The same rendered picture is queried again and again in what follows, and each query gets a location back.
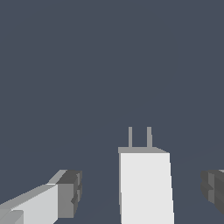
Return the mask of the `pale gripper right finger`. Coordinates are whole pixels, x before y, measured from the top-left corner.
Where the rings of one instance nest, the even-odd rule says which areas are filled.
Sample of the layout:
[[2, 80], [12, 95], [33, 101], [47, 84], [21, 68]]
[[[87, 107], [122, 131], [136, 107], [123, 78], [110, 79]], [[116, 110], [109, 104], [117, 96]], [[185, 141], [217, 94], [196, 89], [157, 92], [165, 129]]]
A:
[[200, 178], [203, 196], [224, 214], [224, 170], [202, 171]]

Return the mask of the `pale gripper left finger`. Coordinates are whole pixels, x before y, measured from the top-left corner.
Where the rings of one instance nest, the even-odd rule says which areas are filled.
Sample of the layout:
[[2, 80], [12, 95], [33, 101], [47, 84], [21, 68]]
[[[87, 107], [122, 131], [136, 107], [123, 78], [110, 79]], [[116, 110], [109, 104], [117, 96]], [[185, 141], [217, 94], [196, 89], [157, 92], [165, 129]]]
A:
[[59, 170], [46, 184], [0, 205], [0, 224], [54, 224], [73, 218], [82, 195], [82, 171]]

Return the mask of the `white charger with grey prongs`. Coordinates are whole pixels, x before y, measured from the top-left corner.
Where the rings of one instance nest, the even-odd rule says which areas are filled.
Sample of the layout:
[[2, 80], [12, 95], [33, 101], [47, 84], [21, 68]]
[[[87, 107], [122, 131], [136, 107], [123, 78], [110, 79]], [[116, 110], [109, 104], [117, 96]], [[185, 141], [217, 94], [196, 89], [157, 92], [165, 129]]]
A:
[[170, 153], [152, 146], [151, 127], [145, 147], [119, 147], [121, 224], [174, 224]]

